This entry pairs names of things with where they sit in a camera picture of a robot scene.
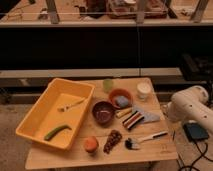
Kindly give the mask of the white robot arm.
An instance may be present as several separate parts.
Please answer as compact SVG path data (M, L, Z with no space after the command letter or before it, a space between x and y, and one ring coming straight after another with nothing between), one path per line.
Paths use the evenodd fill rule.
M166 114L172 122L188 118L195 120L213 134L213 110L206 106L209 100L207 90L202 86L192 86L171 96Z

